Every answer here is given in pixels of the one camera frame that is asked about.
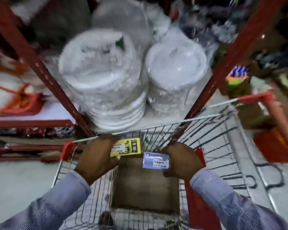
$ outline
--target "person's left hand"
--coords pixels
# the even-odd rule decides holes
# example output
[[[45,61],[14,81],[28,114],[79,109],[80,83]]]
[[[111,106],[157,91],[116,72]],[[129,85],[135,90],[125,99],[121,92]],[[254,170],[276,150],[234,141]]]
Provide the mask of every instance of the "person's left hand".
[[[89,186],[118,165],[119,159],[116,156],[110,157],[111,149],[118,140],[119,137],[115,135],[101,135],[83,150],[75,171]]]

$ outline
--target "shopping cart basket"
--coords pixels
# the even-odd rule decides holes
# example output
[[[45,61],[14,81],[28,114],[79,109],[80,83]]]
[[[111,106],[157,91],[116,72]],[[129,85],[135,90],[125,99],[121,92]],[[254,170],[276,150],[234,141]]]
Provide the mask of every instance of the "shopping cart basket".
[[[280,107],[273,101],[273,97],[269,93],[243,96],[239,99],[207,106],[193,119],[134,131],[117,132],[115,135],[120,135],[122,138],[140,138],[142,152],[159,151],[175,141],[185,143],[195,150],[200,149],[207,167],[232,186],[236,192],[252,199],[254,198],[253,190],[262,188],[264,192],[262,199],[268,201],[266,206],[276,211],[269,190],[283,186],[284,177],[276,165],[255,162],[235,108],[237,105],[259,101],[267,106],[269,112],[277,116],[277,123],[282,124],[283,129],[286,128],[285,133],[281,132],[288,135],[288,121],[283,115],[279,117],[281,115]],[[81,139],[65,145],[53,185],[75,168],[79,156],[77,150],[83,148],[82,143],[87,143],[95,138]],[[265,182],[261,169],[266,166],[272,166],[279,171],[279,183],[267,184]],[[115,169],[98,179],[91,186],[92,193],[87,201],[64,221],[61,229],[96,228],[102,212],[108,211],[108,201],[111,198],[110,190],[114,177]],[[184,181],[180,181],[179,185],[180,216],[116,209],[111,210],[115,226],[119,229],[157,230],[158,228],[169,229],[177,224],[179,227],[189,228],[188,223],[191,223],[196,216],[188,204],[194,203],[194,200],[191,200],[192,196],[188,195],[188,191],[186,192]]]

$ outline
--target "striped shirt sleeve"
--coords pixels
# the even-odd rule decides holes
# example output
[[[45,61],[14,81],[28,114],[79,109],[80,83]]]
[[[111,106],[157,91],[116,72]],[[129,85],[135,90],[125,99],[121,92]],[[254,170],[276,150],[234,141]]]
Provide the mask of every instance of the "striped shirt sleeve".
[[[190,185],[215,210],[227,230],[288,230],[283,218],[235,193],[209,169],[198,171]]]
[[[0,224],[0,230],[56,230],[88,198],[91,189],[76,172],[68,173],[27,209]]]

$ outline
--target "shirt cuff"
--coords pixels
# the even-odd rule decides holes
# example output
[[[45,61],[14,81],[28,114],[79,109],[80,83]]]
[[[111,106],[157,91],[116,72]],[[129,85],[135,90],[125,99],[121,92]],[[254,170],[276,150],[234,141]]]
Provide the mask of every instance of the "shirt cuff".
[[[91,194],[87,182],[77,172],[68,173],[42,197],[63,216],[70,216]]]
[[[214,209],[224,198],[234,192],[231,186],[207,168],[203,168],[194,174],[190,180],[190,185]]]

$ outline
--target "hand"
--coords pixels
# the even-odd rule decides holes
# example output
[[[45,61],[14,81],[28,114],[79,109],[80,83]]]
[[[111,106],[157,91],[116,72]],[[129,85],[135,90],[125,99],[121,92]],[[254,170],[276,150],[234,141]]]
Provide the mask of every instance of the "hand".
[[[75,171],[85,179],[89,186],[118,165],[119,159],[116,156],[110,157],[111,149],[118,140],[118,136],[101,135],[83,150]]]
[[[176,177],[190,181],[197,171],[204,168],[194,149],[185,144],[175,143],[165,147],[162,153],[168,154],[170,158],[169,169],[164,172],[166,177]]]

